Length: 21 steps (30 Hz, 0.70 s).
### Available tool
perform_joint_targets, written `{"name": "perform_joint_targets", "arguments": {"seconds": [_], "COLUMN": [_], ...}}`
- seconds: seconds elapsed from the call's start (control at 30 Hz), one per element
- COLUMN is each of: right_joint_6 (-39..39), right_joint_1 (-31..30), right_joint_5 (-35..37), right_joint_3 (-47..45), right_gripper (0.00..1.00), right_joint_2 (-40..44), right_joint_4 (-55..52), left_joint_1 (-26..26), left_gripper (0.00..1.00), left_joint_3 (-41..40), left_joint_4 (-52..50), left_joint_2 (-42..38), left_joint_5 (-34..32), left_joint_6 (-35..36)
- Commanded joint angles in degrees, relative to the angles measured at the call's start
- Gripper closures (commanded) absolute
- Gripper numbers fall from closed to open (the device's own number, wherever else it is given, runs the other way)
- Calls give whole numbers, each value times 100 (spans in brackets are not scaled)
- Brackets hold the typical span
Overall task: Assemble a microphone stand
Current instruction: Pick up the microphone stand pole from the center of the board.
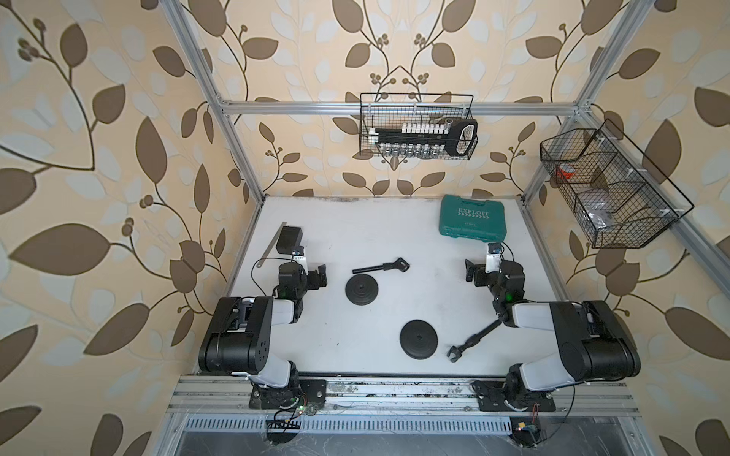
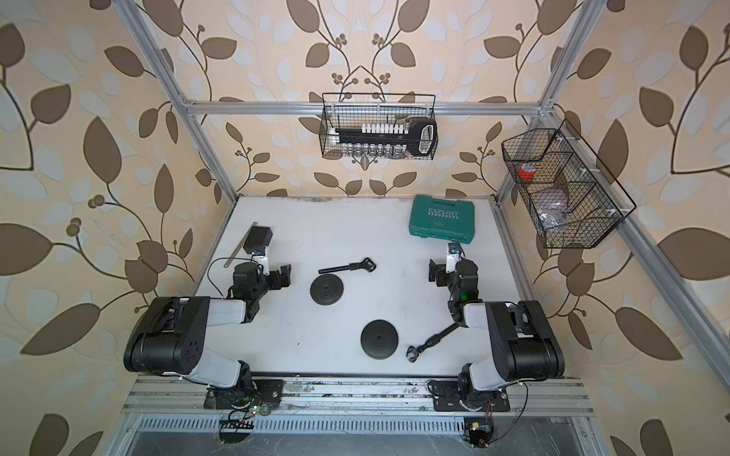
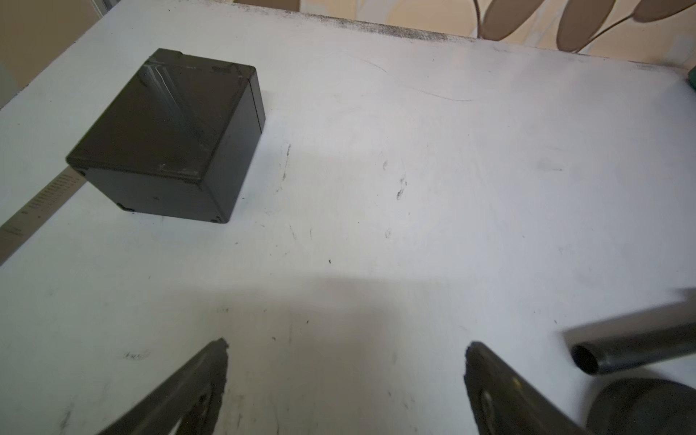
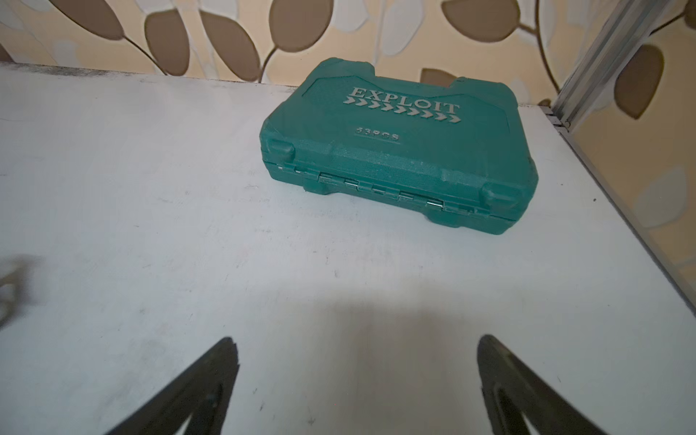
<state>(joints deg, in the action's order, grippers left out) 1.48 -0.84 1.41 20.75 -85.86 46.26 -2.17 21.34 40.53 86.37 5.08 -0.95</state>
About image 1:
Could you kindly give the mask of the black microphone stand pole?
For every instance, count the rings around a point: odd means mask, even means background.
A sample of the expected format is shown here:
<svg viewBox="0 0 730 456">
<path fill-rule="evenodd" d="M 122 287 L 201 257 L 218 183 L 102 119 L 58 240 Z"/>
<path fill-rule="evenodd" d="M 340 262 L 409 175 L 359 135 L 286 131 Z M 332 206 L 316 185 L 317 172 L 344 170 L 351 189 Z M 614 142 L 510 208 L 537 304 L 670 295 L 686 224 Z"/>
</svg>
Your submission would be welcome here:
<svg viewBox="0 0 730 456">
<path fill-rule="evenodd" d="M 404 258 L 397 258 L 395 261 L 382 263 L 381 265 L 353 269 L 352 274 L 360 275 L 360 274 L 368 274 L 368 273 L 373 273 L 373 272 L 378 272 L 378 271 L 390 271 L 390 270 L 397 270 L 397 271 L 401 271 L 402 273 L 405 273 L 410 269 L 410 267 L 411 267 L 410 263 L 408 261 L 406 261 Z"/>
</svg>

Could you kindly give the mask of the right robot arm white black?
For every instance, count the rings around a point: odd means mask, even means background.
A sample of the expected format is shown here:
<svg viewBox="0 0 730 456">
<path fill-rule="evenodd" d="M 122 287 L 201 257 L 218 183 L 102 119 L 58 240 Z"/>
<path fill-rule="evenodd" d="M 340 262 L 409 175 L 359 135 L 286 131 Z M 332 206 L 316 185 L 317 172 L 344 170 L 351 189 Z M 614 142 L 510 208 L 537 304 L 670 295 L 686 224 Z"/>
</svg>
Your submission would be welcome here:
<svg viewBox="0 0 730 456">
<path fill-rule="evenodd" d="M 492 293 L 496 320 L 450 348 L 450 361 L 475 347 L 501 326 L 546 331 L 557 351 L 536 361 L 509 367 L 505 379 L 474 380 L 471 388 L 483 412 L 554 412 L 552 393 L 593 381 L 635 377 L 641 359 L 625 325 L 603 300 L 535 301 L 524 298 L 522 265 L 510 260 L 485 264 L 465 261 L 466 280 Z"/>
</svg>

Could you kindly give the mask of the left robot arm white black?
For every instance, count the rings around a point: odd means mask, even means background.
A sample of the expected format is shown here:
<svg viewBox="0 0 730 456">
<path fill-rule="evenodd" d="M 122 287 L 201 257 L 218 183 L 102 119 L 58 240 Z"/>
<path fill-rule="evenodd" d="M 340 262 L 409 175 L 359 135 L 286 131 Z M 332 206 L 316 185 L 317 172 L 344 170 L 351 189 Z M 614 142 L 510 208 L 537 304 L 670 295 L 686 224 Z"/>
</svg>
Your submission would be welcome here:
<svg viewBox="0 0 730 456">
<path fill-rule="evenodd" d="M 297 323 L 307 292 L 326 286 L 324 265 L 307 271 L 299 262 L 287 261 L 279 266 L 278 285 L 270 296 L 224 296 L 199 350 L 200 370 L 249 380 L 252 410 L 321 409 L 326 382 L 300 380 L 293 361 L 274 355 L 272 328 Z"/>
</svg>

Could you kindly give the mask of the black round stand base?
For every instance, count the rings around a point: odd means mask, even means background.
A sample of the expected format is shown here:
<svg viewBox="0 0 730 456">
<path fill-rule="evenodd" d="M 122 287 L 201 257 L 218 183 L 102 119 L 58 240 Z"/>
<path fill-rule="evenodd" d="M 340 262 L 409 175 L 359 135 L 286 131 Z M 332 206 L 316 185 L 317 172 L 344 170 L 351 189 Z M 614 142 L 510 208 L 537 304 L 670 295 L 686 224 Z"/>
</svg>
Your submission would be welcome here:
<svg viewBox="0 0 730 456">
<path fill-rule="evenodd" d="M 345 285 L 345 294 L 348 300 L 357 305 L 369 305 L 378 297 L 378 282 L 367 274 L 353 275 Z"/>
</svg>

